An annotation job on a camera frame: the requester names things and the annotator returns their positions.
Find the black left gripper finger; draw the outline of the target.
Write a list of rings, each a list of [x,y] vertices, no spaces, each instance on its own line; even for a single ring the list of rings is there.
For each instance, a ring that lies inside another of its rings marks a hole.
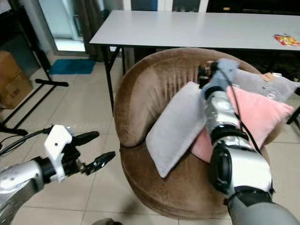
[[[81,146],[81,145],[89,143],[90,141],[93,141],[97,137],[99,137],[98,131],[91,131],[91,132],[83,133],[81,135],[77,135],[77,136],[73,137],[73,145]]]
[[[99,171],[99,169],[105,167],[105,165],[107,165],[107,163],[109,163],[115,156],[116,153],[114,151],[103,153],[84,167],[84,174],[92,174]]]

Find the plain light grey pillow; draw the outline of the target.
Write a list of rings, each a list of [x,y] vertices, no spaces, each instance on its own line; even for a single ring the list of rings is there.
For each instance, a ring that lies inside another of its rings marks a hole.
[[[148,152],[161,178],[168,176],[205,123],[201,88],[188,82],[169,101],[146,137]]]

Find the grey pillow with tan tag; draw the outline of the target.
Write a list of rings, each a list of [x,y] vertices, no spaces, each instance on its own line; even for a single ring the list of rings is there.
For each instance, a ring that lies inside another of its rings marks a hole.
[[[278,102],[285,102],[300,88],[300,82],[291,81],[281,73],[255,74],[242,69],[236,71],[232,83],[240,89]]]

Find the pink pillow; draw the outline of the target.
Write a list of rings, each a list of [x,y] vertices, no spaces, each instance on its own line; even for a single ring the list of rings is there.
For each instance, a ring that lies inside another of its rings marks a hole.
[[[233,106],[238,101],[241,120],[260,147],[266,144],[268,137],[274,135],[276,127],[294,111],[293,107],[285,103],[237,87],[228,88],[227,94]],[[198,135],[191,147],[191,154],[206,163],[210,162],[212,144],[207,129]]]

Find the blue floor mat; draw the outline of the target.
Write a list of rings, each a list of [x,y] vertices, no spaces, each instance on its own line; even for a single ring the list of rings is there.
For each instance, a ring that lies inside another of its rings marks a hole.
[[[92,73],[96,62],[89,59],[60,59],[56,60],[51,69],[50,75],[79,75]]]

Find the round brown velvet sofa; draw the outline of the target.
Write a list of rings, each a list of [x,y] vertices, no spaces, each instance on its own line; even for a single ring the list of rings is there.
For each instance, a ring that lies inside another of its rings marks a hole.
[[[174,48],[137,62],[118,89],[114,120],[124,174],[141,202],[163,216],[205,219],[228,213],[225,194],[210,183],[210,162],[191,154],[195,141],[166,178],[159,176],[146,145],[150,129],[176,92],[188,82],[198,84],[198,66],[218,59],[235,60],[239,69],[258,73],[249,63],[223,52]]]

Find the white table with black legs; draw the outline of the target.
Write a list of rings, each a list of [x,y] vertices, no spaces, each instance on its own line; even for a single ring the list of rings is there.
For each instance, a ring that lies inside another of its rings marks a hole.
[[[245,13],[111,11],[90,40],[101,48],[111,103],[111,69],[115,54],[125,47],[169,49],[197,47],[216,51],[263,53],[270,63],[283,53],[300,54],[300,46],[279,43],[276,34],[300,40],[300,16]]]

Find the grey robot foot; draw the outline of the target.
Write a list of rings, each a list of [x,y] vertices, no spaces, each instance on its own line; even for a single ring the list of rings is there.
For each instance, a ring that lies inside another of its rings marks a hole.
[[[92,225],[123,225],[121,222],[115,221],[112,218],[99,219],[98,221],[92,223]]]

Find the black metal rack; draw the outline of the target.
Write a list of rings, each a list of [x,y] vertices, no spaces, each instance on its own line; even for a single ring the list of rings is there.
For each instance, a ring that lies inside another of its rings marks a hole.
[[[20,129],[19,127],[30,117],[30,115],[36,110],[43,101],[57,88],[57,87],[69,87],[69,84],[67,82],[59,82],[59,81],[54,81],[51,76],[49,75],[49,69],[51,69],[51,64],[45,55],[45,52],[39,47],[39,39],[36,36],[36,32],[33,29],[32,24],[30,23],[30,20],[27,17],[26,11],[21,8],[21,9],[11,9],[5,13],[2,13],[1,15],[2,18],[6,19],[13,19],[13,21],[16,21],[18,24],[18,28],[20,32],[24,35],[24,38],[26,39],[28,43],[28,47],[30,51],[34,54],[36,57],[39,65],[43,69],[47,79],[35,79],[35,83],[39,84],[39,87],[36,88],[26,99],[24,99],[21,104],[16,107],[11,114],[7,116],[6,119],[4,119],[1,124],[0,124],[0,132],[3,133],[9,133],[9,134],[14,134],[14,135],[27,135],[28,131],[25,129]],[[22,107],[30,99],[32,99],[33,96],[35,96],[40,90],[42,90],[43,87],[49,86],[50,89],[36,102],[35,105],[32,106],[31,109],[17,122],[17,124],[13,128],[8,128],[6,126],[7,122],[17,114],[18,111],[21,110]]]

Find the white framed window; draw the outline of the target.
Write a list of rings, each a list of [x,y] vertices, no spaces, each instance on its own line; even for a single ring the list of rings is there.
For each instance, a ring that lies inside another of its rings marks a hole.
[[[300,15],[300,0],[118,0],[133,11]]]

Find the plain cardboard box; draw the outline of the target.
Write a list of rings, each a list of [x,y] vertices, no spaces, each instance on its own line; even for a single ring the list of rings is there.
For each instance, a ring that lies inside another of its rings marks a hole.
[[[4,90],[20,73],[21,68],[7,51],[0,52],[0,90]]]

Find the printed cardboard box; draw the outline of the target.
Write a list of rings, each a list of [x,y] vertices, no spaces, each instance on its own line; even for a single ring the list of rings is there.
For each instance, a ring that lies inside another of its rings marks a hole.
[[[15,109],[31,92],[32,84],[23,71],[0,77],[0,103],[5,109]]]

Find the red yellow snack packet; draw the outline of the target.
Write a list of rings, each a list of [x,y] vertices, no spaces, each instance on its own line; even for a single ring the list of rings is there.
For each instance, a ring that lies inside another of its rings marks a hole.
[[[300,46],[300,40],[288,34],[275,34],[273,36],[278,43],[286,46]]]

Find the dark brown curtain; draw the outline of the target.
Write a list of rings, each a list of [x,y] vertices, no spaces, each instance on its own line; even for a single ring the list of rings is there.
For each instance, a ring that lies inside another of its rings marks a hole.
[[[105,13],[99,7],[99,0],[75,0],[75,6],[82,29],[84,51],[96,62],[103,62],[105,59],[101,46],[90,44],[92,37],[105,21]]]

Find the glass door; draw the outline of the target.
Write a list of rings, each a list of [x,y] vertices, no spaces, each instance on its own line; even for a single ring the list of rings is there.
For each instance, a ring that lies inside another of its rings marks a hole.
[[[38,0],[58,51],[84,52],[83,32],[76,0]]]

